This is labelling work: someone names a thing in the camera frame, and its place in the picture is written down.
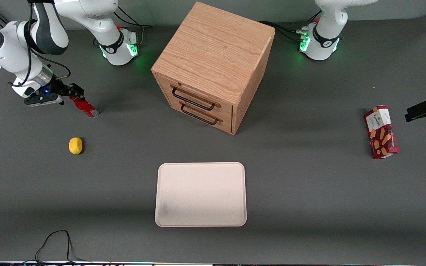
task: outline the red bottle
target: red bottle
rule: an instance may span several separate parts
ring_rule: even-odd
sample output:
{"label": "red bottle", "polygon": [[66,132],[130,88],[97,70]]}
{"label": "red bottle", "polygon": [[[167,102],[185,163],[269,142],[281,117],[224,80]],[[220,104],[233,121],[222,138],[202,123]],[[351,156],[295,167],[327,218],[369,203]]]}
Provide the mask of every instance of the red bottle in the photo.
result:
{"label": "red bottle", "polygon": [[95,118],[99,115],[98,110],[91,105],[84,97],[78,98],[78,97],[72,97],[69,96],[70,100],[73,101],[75,106],[83,111],[88,117]]}

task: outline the gray tabletop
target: gray tabletop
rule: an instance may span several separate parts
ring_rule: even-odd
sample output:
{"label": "gray tabletop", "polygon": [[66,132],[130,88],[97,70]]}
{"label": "gray tabletop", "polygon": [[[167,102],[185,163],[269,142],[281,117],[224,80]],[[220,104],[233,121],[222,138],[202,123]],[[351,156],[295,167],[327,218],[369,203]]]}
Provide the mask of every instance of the gray tabletop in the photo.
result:
{"label": "gray tabletop", "polygon": [[[350,22],[324,62],[277,35],[236,136],[164,99],[149,69],[175,29],[147,29],[140,57],[122,67],[88,31],[69,32],[56,58],[95,119],[70,101],[29,108],[0,72],[0,260],[31,259],[67,229],[88,260],[426,265],[426,119],[404,119],[426,100],[426,17]],[[389,106],[401,150],[385,160],[371,158],[363,117],[376,105]],[[69,153],[74,136],[83,155]],[[158,167],[210,161],[244,164],[247,223],[158,227]],[[64,260],[65,245],[55,236],[41,258]]]}

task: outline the wooden box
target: wooden box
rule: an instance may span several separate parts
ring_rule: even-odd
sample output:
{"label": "wooden box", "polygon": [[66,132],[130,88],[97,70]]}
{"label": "wooden box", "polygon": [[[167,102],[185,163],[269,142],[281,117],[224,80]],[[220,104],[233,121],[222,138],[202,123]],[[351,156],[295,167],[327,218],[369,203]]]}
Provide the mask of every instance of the wooden box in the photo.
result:
{"label": "wooden box", "polygon": [[234,135],[264,76],[274,32],[196,2],[151,71],[173,109]]}

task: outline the drawer handle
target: drawer handle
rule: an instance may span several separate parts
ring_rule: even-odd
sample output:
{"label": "drawer handle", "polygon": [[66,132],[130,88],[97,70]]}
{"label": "drawer handle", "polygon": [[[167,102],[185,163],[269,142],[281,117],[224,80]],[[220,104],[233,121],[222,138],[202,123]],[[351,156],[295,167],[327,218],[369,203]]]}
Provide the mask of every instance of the drawer handle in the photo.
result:
{"label": "drawer handle", "polygon": [[214,126],[214,125],[216,125],[216,123],[218,123],[218,118],[216,118],[216,119],[214,120],[214,122],[210,122],[210,121],[208,121],[208,120],[206,120],[206,119],[201,118],[200,116],[197,116],[197,115],[194,115],[193,113],[190,113],[190,112],[188,112],[188,111],[185,111],[185,110],[184,110],[184,107],[185,107],[185,105],[184,105],[184,104],[182,104],[182,107],[181,107],[180,109],[181,109],[181,110],[182,110],[182,112],[183,112],[183,113],[185,113],[186,115],[189,115],[189,116],[191,116],[191,117],[193,117],[193,118],[196,118],[196,119],[198,119],[198,120],[200,120],[200,121],[202,121],[202,122],[205,122],[205,123],[207,123],[207,124],[209,124],[209,125],[211,125],[211,126]]}
{"label": "drawer handle", "polygon": [[196,103],[196,102],[190,101],[189,99],[184,98],[184,97],[182,97],[182,96],[180,96],[180,95],[178,95],[178,94],[175,94],[175,92],[176,92],[176,91],[177,91],[177,88],[176,88],[176,87],[174,87],[174,89],[172,90],[172,94],[173,94],[176,98],[179,98],[179,99],[181,99],[181,100],[183,100],[183,101],[185,101],[185,102],[187,102],[187,103],[189,103],[189,104],[192,104],[192,105],[194,105],[194,106],[196,106],[196,107],[198,107],[198,108],[201,108],[201,109],[203,109],[203,110],[206,110],[206,111],[211,111],[211,110],[213,110],[213,108],[214,108],[214,103],[212,103],[212,106],[208,108],[208,107],[203,106],[203,105],[200,105],[200,104],[198,104],[198,103]]}

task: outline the white tray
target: white tray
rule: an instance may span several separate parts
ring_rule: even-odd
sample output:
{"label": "white tray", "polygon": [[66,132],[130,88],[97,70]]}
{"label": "white tray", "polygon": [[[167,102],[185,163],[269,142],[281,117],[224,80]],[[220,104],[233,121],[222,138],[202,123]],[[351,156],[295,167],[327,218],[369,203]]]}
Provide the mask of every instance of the white tray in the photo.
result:
{"label": "white tray", "polygon": [[165,163],[159,167],[157,225],[242,226],[246,218],[246,186],[241,163]]}

